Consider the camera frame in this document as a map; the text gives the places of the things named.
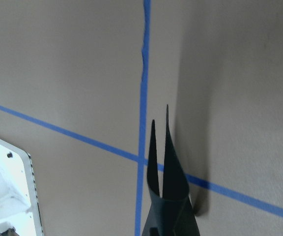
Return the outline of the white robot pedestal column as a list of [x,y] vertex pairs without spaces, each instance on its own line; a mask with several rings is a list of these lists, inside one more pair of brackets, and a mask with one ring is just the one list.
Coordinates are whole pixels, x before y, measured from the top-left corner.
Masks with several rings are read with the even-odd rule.
[[42,235],[31,156],[0,139],[0,236]]

